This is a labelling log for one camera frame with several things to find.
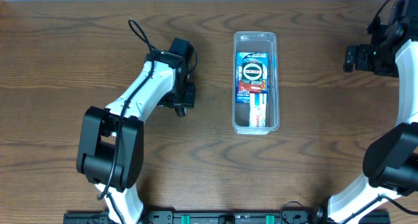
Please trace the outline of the dark bottle with white cap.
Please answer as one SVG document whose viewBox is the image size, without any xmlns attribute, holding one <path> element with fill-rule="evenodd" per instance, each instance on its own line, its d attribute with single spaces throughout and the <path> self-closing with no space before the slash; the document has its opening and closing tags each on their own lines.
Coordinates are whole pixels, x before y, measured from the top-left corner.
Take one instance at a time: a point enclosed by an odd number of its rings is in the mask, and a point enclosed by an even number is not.
<svg viewBox="0 0 418 224">
<path fill-rule="evenodd" d="M 188 108 L 184 106 L 175 106 L 174 110 L 179 118 L 183 118 L 187 115 Z"/>
</svg>

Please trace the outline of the red medicine box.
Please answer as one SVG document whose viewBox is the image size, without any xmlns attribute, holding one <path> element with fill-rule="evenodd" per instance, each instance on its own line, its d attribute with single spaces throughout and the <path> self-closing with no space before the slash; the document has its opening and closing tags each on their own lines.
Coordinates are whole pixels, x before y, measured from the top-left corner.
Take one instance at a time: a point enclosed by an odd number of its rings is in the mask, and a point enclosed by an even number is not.
<svg viewBox="0 0 418 224">
<path fill-rule="evenodd" d="M 238 82 L 238 90 L 248 93 L 263 93 L 267 90 L 266 81 L 247 81 L 240 80 Z"/>
</svg>

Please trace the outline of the blue Kool Fever box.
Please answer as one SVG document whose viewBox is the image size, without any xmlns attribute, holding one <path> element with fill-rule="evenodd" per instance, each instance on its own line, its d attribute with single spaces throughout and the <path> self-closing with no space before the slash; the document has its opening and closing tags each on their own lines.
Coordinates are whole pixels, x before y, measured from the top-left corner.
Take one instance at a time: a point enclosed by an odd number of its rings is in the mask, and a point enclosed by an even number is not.
<svg viewBox="0 0 418 224">
<path fill-rule="evenodd" d="M 263 80 L 266 81 L 267 90 L 263 93 L 268 93 L 268 53 L 267 52 L 237 52 L 236 53 L 236 102 L 237 103 L 249 103 L 250 93 L 238 90 L 238 82 L 242 80 L 242 65 L 244 63 L 260 63 L 263 65 Z"/>
</svg>

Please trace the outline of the dark green round-label box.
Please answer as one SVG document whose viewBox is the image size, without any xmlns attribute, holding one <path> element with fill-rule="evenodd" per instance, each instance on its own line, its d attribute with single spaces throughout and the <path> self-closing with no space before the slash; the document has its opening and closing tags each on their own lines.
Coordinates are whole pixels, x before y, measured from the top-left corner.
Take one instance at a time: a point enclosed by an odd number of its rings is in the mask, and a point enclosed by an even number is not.
<svg viewBox="0 0 418 224">
<path fill-rule="evenodd" d="M 242 65 L 242 80 L 259 82 L 263 79 L 263 65 L 260 63 L 244 63 Z"/>
</svg>

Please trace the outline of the white Panadol box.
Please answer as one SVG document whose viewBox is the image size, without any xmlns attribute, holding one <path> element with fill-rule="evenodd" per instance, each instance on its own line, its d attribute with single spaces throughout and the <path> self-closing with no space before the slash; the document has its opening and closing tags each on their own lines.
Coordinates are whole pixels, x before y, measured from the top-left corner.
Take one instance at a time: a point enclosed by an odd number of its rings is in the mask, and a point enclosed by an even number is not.
<svg viewBox="0 0 418 224">
<path fill-rule="evenodd" d="M 265 127 L 266 125 L 266 93 L 250 93 L 249 95 L 249 126 Z"/>
</svg>

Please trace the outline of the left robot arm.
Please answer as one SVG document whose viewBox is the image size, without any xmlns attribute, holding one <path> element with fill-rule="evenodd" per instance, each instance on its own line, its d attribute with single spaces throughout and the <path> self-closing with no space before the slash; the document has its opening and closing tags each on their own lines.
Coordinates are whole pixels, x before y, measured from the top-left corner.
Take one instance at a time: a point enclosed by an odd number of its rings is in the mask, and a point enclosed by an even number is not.
<svg viewBox="0 0 418 224">
<path fill-rule="evenodd" d="M 196 87 L 188 78 L 197 60 L 192 44 L 175 38 L 168 50 L 152 48 L 142 72 L 105 108 L 91 106 L 83 117 L 76 169 L 100 191 L 108 212 L 86 223 L 140 223 L 144 205 L 136 182 L 144 161 L 144 124 L 157 106 L 182 118 L 195 105 Z"/>
</svg>

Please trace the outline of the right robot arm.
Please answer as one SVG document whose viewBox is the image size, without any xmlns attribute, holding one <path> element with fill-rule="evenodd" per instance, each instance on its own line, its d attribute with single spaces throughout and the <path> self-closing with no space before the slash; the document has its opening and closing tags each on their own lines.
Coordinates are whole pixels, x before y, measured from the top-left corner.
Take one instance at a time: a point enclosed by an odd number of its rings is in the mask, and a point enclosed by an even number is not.
<svg viewBox="0 0 418 224">
<path fill-rule="evenodd" d="M 345 72 L 367 71 L 399 80 L 399 103 L 393 129 L 366 150 L 362 173 L 342 192 L 327 198 L 313 223 L 389 223 L 374 210 L 417 191 L 417 0 L 399 0 L 384 24 L 378 15 L 366 28 L 370 44 L 347 47 Z"/>
</svg>

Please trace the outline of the clear plastic container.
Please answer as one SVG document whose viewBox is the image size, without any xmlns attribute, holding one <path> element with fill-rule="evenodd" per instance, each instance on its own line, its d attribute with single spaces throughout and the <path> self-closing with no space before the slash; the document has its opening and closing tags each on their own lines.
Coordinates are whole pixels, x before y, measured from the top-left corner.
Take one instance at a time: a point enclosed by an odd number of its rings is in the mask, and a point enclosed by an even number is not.
<svg viewBox="0 0 418 224">
<path fill-rule="evenodd" d="M 249 126 L 249 103 L 237 103 L 235 92 L 235 69 L 237 52 L 268 53 L 268 93 L 266 93 L 265 127 Z M 272 32 L 239 31 L 234 34 L 233 55 L 233 127 L 236 133 L 245 135 L 267 135 L 280 126 L 280 104 L 278 87 L 277 36 Z"/>
</svg>

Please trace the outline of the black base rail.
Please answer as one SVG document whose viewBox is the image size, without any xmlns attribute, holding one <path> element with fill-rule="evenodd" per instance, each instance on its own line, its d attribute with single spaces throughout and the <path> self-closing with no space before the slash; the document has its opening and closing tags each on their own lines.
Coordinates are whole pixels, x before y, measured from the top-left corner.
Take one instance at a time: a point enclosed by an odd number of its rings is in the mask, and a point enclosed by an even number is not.
<svg viewBox="0 0 418 224">
<path fill-rule="evenodd" d="M 280 212 L 172 212 L 172 211 L 151 211 L 143 214 L 139 223 L 145 224 L 279 224 L 279 223 L 312 223 L 309 212 L 304 211 L 283 211 Z M 84 223 L 116 223 L 110 219 L 108 212 L 88 214 L 70 213 L 64 214 L 64 224 Z M 373 211 L 364 216 L 360 224 L 390 224 L 391 219 L 388 212 Z"/>
</svg>

